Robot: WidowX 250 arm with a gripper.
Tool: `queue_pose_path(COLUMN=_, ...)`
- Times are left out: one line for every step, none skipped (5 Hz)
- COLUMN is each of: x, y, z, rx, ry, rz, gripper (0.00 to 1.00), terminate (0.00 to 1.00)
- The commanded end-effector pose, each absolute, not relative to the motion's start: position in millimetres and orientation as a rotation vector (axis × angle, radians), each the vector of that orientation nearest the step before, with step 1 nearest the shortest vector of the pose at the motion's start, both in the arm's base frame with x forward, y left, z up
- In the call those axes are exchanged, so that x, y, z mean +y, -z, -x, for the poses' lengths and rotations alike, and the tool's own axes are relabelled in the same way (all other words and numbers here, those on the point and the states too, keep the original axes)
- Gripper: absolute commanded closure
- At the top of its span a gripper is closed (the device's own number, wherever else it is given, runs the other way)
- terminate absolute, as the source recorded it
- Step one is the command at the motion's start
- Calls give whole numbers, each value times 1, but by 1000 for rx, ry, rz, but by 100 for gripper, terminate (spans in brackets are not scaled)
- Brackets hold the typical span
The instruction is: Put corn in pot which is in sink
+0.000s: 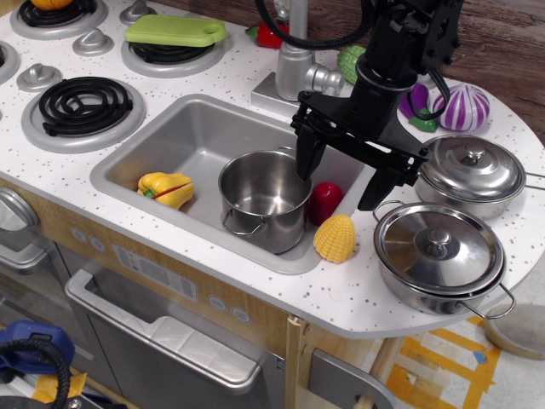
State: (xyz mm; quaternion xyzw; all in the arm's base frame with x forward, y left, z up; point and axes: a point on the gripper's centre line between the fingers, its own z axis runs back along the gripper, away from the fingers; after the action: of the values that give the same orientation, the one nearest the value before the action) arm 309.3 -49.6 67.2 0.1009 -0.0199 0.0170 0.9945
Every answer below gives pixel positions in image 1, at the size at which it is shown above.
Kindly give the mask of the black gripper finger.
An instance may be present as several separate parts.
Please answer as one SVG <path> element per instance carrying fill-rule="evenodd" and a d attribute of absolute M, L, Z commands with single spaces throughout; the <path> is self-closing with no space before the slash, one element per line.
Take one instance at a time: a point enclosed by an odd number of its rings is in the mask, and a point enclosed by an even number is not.
<path fill-rule="evenodd" d="M 308 180 L 318 168 L 326 145 L 308 127 L 302 127 L 297 134 L 295 149 L 296 173 L 302 181 Z"/>
<path fill-rule="evenodd" d="M 374 210 L 398 185 L 403 177 L 396 170 L 376 170 L 359 201 L 358 210 Z"/>

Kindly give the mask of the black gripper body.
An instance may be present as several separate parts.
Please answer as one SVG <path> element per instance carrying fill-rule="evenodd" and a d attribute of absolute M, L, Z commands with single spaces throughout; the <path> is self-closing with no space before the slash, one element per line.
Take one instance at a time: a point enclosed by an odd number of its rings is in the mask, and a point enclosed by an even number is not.
<path fill-rule="evenodd" d="M 291 123 L 295 134 L 308 127 L 326 146 L 375 170 L 396 170 L 403 177 L 398 185 L 415 184 L 430 153 L 404 129 L 397 111 L 414 88 L 417 72 L 405 67 L 394 75 L 360 59 L 356 73 L 358 80 L 348 98 L 302 91 Z"/>

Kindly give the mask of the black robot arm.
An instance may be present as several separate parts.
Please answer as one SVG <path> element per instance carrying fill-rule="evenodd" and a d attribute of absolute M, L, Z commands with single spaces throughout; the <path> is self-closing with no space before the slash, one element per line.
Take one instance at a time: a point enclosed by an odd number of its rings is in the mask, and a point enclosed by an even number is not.
<path fill-rule="evenodd" d="M 293 117 L 296 173 L 318 168 L 326 147 L 375 169 L 358 208 L 374 210 L 396 186 L 414 185 L 430 150 L 399 122 L 418 75 L 427 74 L 444 99 L 450 91 L 439 68 L 460 46 L 460 1 L 378 1 L 371 39 L 359 57 L 357 82 L 348 98 L 302 91 Z"/>

